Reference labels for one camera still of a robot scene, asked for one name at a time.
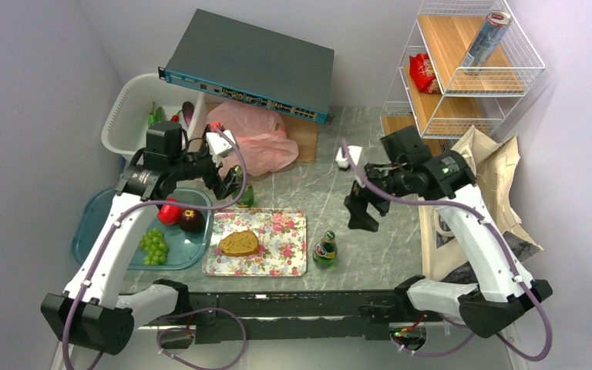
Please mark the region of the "dark red apple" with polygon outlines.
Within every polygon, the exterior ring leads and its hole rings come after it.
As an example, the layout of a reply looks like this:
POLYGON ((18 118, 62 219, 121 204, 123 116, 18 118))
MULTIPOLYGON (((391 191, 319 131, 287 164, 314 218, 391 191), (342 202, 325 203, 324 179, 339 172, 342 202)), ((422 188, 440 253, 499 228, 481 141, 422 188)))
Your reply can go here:
POLYGON ((199 234, 206 227, 206 219, 201 211, 186 208, 180 213, 177 225, 185 233, 199 234))

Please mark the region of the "pink plastic grocery bag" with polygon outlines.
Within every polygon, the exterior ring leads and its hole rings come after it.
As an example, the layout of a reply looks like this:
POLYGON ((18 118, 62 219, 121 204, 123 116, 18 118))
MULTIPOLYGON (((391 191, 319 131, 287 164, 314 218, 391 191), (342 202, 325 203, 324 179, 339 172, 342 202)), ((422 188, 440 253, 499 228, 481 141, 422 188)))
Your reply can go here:
POLYGON ((284 121, 274 111, 227 101, 208 113, 207 122, 219 122, 233 133, 253 177, 282 170, 298 157, 297 143, 287 137, 284 121))

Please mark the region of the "brown bread slice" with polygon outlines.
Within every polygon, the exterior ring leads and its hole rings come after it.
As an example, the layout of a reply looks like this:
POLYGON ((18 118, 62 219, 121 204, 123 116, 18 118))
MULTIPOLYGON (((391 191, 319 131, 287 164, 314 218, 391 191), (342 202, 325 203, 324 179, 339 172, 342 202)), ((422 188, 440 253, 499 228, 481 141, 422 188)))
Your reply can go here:
POLYGON ((260 250, 257 235, 251 230, 236 231, 224 237, 218 244, 222 255, 245 257, 260 250))

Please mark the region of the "red tomato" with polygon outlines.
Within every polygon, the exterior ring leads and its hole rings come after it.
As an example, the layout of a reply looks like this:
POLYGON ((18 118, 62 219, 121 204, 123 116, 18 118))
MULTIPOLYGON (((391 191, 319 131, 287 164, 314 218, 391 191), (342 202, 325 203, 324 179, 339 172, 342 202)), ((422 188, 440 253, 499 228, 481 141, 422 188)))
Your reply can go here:
POLYGON ((157 214, 157 219, 160 223, 162 223, 164 225, 173 226, 178 223, 182 212, 183 212, 182 207, 179 207, 176 205, 165 204, 160 208, 160 210, 157 214))

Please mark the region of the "red pepper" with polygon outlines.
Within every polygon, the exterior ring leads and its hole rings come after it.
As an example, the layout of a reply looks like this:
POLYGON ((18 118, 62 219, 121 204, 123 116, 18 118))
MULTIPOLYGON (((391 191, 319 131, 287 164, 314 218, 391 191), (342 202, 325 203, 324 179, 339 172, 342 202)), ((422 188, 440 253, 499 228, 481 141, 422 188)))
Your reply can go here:
POLYGON ((182 116, 183 116, 183 114, 182 114, 182 111, 181 111, 181 110, 179 110, 177 113, 175 113, 174 115, 172 115, 172 117, 171 117, 171 119, 170 119, 170 120, 171 120, 172 122, 179 122, 179 121, 180 121, 180 118, 181 118, 182 116))

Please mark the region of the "purple eggplant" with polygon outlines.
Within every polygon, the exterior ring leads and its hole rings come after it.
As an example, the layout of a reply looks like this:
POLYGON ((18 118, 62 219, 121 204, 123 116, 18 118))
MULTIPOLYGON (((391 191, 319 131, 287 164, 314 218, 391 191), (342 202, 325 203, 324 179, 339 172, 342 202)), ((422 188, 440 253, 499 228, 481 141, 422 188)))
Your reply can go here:
POLYGON ((195 112, 195 106, 191 101, 186 101, 182 104, 179 116, 180 116, 180 123, 182 124, 185 130, 188 130, 190 124, 193 119, 193 114, 195 112))

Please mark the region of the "green grape bunch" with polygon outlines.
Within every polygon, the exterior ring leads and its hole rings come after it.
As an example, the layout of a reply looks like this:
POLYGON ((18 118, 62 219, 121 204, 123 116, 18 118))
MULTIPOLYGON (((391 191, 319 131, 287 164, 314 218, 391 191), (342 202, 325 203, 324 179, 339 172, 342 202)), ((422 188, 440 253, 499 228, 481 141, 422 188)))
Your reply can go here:
POLYGON ((167 261, 169 246, 164 233, 158 228, 146 232, 138 242, 138 248, 144 252, 145 265, 161 265, 167 261))

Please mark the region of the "green cucumber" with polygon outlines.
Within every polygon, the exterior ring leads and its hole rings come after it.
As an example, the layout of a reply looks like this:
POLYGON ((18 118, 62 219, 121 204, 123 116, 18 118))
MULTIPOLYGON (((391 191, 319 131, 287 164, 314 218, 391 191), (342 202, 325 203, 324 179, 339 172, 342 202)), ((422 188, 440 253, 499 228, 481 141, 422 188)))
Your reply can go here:
POLYGON ((158 106, 154 112, 155 123, 167 121, 167 115, 165 109, 162 106, 158 106))

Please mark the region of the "green pepper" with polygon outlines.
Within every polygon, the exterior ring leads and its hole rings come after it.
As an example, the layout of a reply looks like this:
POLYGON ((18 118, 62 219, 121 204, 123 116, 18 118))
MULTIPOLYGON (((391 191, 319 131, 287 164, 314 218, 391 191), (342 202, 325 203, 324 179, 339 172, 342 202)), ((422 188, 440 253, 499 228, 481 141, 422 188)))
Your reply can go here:
POLYGON ((153 102, 152 103, 151 110, 150 110, 150 112, 149 112, 149 114, 147 116, 147 120, 146 120, 148 127, 151 127, 156 122, 156 115, 155 115, 155 113, 156 113, 156 103, 153 102))

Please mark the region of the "beige canvas tote bag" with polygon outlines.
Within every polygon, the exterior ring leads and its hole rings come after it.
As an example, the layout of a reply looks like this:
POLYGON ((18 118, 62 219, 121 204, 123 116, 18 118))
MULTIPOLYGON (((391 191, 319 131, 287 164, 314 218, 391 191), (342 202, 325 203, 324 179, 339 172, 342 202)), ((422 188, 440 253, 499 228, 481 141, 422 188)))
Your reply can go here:
MULTIPOLYGON (((510 205, 510 190, 520 161, 517 138, 497 143, 470 128, 460 139, 442 144, 443 151, 460 153, 476 175, 489 214, 516 259, 523 263, 543 250, 523 229, 510 205)), ((431 206, 419 208, 422 274, 434 281, 476 283, 466 255, 445 221, 431 206)))

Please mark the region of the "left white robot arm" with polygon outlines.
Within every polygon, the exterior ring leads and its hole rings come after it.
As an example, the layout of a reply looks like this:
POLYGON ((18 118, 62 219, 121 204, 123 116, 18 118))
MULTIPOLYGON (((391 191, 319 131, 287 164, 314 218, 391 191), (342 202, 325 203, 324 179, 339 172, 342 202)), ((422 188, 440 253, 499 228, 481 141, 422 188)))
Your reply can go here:
POLYGON ((188 287, 160 279, 140 293, 121 296, 124 275, 146 229, 180 181, 200 178, 217 199, 240 193, 247 174, 219 174, 225 157, 239 154, 233 133, 210 125, 197 152, 176 122, 153 124, 146 145, 121 174, 99 236, 81 268, 59 294, 47 294, 41 311, 60 340, 62 357, 78 346, 116 355, 133 332, 158 318, 179 324, 192 313, 188 287))

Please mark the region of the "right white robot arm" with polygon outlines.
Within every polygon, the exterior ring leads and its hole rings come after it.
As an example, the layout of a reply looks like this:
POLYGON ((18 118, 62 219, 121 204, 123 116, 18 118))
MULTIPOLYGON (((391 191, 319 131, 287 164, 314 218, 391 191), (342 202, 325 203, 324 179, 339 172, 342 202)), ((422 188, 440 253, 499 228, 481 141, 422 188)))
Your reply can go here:
POLYGON ((454 284, 415 276, 399 285, 395 313, 412 320, 422 311, 461 319, 481 338, 489 338, 553 293, 521 265, 486 209, 475 175, 463 156, 447 150, 437 156, 412 126, 382 137, 389 163, 364 161, 362 148, 346 143, 338 164, 355 172, 345 206, 349 228, 376 232, 378 222, 367 212, 372 205, 386 215, 392 203, 428 206, 453 233, 477 281, 454 284))

